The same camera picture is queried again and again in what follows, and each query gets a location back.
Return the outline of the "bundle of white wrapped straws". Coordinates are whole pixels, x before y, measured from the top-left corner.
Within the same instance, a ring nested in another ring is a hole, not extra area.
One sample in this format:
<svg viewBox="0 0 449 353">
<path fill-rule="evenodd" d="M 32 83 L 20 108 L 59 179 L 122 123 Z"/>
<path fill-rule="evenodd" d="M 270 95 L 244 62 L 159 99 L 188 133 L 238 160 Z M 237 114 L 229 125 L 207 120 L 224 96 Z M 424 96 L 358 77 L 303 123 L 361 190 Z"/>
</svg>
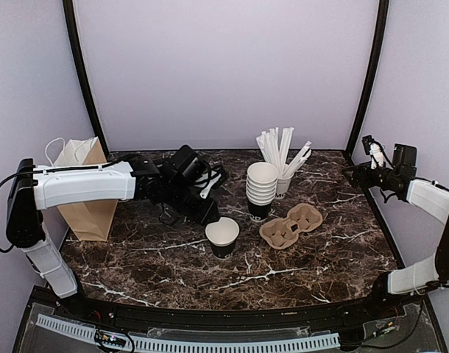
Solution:
<svg viewBox="0 0 449 353">
<path fill-rule="evenodd" d="M 293 160 L 287 163 L 293 132 L 294 127 L 285 127 L 282 131 L 275 127 L 270 128 L 268 131 L 262 131 L 256 137 L 256 142 L 264 161 L 276 167 L 281 179 L 292 177 L 311 156 L 312 142 L 307 141 Z"/>
</svg>

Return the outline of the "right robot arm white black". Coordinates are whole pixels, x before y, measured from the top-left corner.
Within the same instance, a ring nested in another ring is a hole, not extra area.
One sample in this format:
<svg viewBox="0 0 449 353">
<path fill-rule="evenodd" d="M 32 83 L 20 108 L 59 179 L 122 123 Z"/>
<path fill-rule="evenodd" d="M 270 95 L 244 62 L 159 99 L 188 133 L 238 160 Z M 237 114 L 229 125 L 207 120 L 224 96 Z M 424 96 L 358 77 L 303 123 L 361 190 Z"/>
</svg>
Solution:
<svg viewBox="0 0 449 353">
<path fill-rule="evenodd" d="M 415 147 L 397 143 L 387 157 L 372 136 L 362 143 L 369 161 L 344 169 L 344 176 L 354 188 L 378 188 L 385 202 L 403 202 L 392 210 L 382 207 L 406 267 L 383 273 L 372 286 L 364 312 L 379 319 L 395 299 L 449 288 L 449 189 L 417 175 Z"/>
</svg>

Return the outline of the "black paper coffee cup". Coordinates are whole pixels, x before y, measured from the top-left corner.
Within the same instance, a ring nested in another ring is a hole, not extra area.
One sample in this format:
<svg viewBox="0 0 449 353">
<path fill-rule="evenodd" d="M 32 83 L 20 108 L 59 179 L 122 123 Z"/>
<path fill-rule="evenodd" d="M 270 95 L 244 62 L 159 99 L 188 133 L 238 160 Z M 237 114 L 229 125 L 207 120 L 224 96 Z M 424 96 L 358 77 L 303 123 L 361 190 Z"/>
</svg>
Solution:
<svg viewBox="0 0 449 353">
<path fill-rule="evenodd" d="M 232 218 L 221 217 L 218 221 L 209 223 L 205 228 L 213 255 L 220 260 L 229 258 L 239 235 L 239 225 Z"/>
</svg>

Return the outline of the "black enclosure frame post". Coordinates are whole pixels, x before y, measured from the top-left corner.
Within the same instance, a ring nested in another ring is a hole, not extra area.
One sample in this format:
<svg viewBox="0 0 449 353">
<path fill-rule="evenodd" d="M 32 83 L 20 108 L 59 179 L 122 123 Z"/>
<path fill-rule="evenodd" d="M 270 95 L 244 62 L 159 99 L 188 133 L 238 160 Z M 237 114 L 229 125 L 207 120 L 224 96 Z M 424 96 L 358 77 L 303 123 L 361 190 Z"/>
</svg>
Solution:
<svg viewBox="0 0 449 353">
<path fill-rule="evenodd" d="M 350 131 L 349 139 L 345 148 L 345 153 L 352 157 L 360 135 L 361 128 L 364 123 L 364 119 L 367 113 L 367 109 L 372 94 L 375 77 L 378 70 L 378 64 L 381 56 L 381 50 L 383 45 L 383 39 L 386 30 L 386 22 L 389 12 L 389 0 L 378 1 L 378 12 L 375 22 L 375 30 L 372 40 L 372 46 L 370 51 L 370 58 L 367 64 L 367 72 L 364 79 L 361 96 L 359 99 L 356 115 L 354 118 L 353 126 Z"/>
</svg>

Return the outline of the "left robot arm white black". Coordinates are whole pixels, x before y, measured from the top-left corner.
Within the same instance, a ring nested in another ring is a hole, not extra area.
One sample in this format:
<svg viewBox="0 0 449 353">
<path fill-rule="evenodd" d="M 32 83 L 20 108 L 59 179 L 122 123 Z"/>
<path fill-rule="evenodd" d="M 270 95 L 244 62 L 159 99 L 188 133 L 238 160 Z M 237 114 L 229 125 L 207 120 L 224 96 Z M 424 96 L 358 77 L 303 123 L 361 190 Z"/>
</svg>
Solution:
<svg viewBox="0 0 449 353">
<path fill-rule="evenodd" d="M 218 205 L 209 193 L 227 178 L 222 165 L 210 165 L 188 145 L 160 160 L 128 154 L 109 163 L 56 167 L 24 159 L 18 170 L 4 179 L 12 184 L 6 239 L 12 248 L 24 252 L 57 298 L 64 300 L 65 310 L 85 321 L 93 314 L 93 305 L 84 298 L 80 281 L 52 244 L 42 212 L 81 202 L 147 199 L 208 225 L 220 219 Z"/>
</svg>

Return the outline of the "stack of black paper cups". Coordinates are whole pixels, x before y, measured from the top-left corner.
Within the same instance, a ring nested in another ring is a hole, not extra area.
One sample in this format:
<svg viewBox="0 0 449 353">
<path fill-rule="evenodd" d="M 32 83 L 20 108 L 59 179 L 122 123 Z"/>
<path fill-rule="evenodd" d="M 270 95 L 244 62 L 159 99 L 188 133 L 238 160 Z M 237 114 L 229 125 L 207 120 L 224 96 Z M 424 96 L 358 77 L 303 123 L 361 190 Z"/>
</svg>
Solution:
<svg viewBox="0 0 449 353">
<path fill-rule="evenodd" d="M 278 172 L 270 163 L 257 162 L 247 169 L 246 196 L 250 219 L 264 221 L 276 196 Z"/>
</svg>

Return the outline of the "brown pulp cup carrier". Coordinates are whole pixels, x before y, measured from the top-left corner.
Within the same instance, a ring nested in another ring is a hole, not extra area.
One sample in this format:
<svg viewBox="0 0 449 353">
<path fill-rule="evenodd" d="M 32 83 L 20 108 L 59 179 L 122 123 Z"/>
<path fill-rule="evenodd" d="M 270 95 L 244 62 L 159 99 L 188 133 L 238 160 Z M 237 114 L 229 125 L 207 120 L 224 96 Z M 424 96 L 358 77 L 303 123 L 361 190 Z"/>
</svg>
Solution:
<svg viewBox="0 0 449 353">
<path fill-rule="evenodd" d="M 285 218 L 263 224 L 259 234 L 273 249 L 282 250 L 296 243 L 301 233 L 312 232 L 322 222 L 322 214 L 314 206 L 300 203 L 291 208 Z"/>
</svg>

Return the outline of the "brown paper bag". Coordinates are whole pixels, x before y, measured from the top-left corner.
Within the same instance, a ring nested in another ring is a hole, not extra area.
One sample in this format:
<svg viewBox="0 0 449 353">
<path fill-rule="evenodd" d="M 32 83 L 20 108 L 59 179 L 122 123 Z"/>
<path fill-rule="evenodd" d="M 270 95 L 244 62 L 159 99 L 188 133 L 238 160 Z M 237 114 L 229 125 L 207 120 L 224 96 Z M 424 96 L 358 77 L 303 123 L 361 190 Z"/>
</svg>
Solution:
<svg viewBox="0 0 449 353">
<path fill-rule="evenodd" d="M 55 160 L 49 156 L 49 147 L 56 142 L 63 147 Z M 106 157 L 102 151 L 98 137 L 87 140 L 65 141 L 58 137 L 46 144 L 45 157 L 54 167 L 82 166 L 105 164 Z M 115 199 L 102 199 L 98 190 L 93 187 L 93 179 L 84 180 L 74 186 L 74 196 L 70 204 L 58 207 L 61 215 L 79 240 L 106 241 L 109 235 L 113 216 L 116 211 Z"/>
</svg>

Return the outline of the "black left frame post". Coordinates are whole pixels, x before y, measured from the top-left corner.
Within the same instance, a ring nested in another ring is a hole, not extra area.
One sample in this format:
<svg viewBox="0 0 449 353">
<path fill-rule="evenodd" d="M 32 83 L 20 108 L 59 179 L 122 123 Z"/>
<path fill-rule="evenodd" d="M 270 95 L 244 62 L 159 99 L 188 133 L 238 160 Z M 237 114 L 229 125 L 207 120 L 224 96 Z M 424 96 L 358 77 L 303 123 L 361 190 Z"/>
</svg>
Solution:
<svg viewBox="0 0 449 353">
<path fill-rule="evenodd" d="M 63 12 L 65 17 L 66 28 L 68 31 L 68 39 L 71 47 L 71 54 L 74 60 L 74 66 L 77 72 L 77 79 L 84 100 L 85 108 L 88 113 L 89 121 L 95 137 L 98 137 L 102 151 L 106 156 L 110 154 L 102 130 L 99 114 L 94 102 L 91 85 L 88 78 L 88 72 L 85 66 L 84 56 L 82 53 L 79 30 L 74 9 L 74 1 L 63 0 Z"/>
</svg>

